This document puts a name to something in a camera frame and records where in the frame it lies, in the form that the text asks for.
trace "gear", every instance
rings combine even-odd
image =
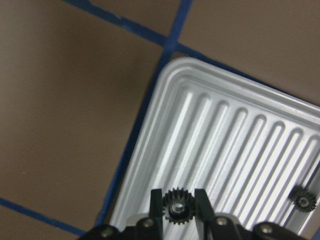
[[[173,224],[185,224],[195,215],[195,199],[184,189],[169,190],[163,197],[163,214]]]
[[[295,204],[295,207],[301,212],[308,213],[316,208],[316,196],[301,187],[296,188],[290,194],[290,199]]]

